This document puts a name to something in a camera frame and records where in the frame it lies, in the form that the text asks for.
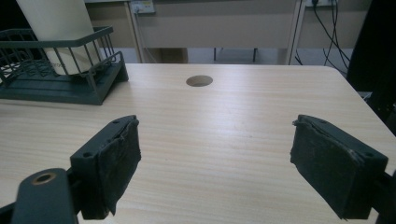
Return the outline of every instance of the dish rack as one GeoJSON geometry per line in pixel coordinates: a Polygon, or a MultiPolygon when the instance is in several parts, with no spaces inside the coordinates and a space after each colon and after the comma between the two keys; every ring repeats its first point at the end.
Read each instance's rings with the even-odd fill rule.
{"type": "Polygon", "coordinates": [[[38,41],[31,29],[0,32],[0,98],[101,105],[112,85],[127,81],[122,53],[114,52],[112,27],[94,27],[94,33],[76,40],[38,41]],[[99,63],[93,63],[87,45],[93,44],[99,63]],[[78,68],[73,49],[84,47],[91,63],[88,71],[78,68]],[[55,73],[44,49],[57,52],[65,75],[55,73]],[[59,49],[68,49],[78,73],[69,75],[59,49]]]}

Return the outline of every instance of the white paper roll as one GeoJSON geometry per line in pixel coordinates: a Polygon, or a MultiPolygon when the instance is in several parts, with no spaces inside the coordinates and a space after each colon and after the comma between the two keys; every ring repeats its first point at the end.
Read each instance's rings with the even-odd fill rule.
{"type": "MultiPolygon", "coordinates": [[[[91,20],[83,0],[17,0],[17,2],[39,41],[75,40],[93,34],[91,20]]],[[[92,63],[99,63],[93,43],[87,44],[87,49],[92,63]]],[[[58,50],[68,74],[77,74],[78,68],[70,50],[58,50]]],[[[88,71],[92,65],[85,48],[82,46],[72,50],[80,71],[88,71]]],[[[55,50],[44,49],[44,51],[55,72],[66,75],[55,50]]]]}

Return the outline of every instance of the power socket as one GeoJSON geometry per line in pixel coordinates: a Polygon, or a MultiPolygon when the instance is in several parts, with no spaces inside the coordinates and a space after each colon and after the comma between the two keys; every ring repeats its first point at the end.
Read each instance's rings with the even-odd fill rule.
{"type": "Polygon", "coordinates": [[[145,1],[131,1],[132,3],[132,11],[134,13],[154,13],[154,4],[152,0],[145,1]]]}
{"type": "MultiPolygon", "coordinates": [[[[306,7],[313,7],[312,4],[313,0],[306,0],[305,6],[306,7]]],[[[335,3],[338,3],[338,0],[318,0],[317,7],[330,7],[335,6],[335,3]]]]}

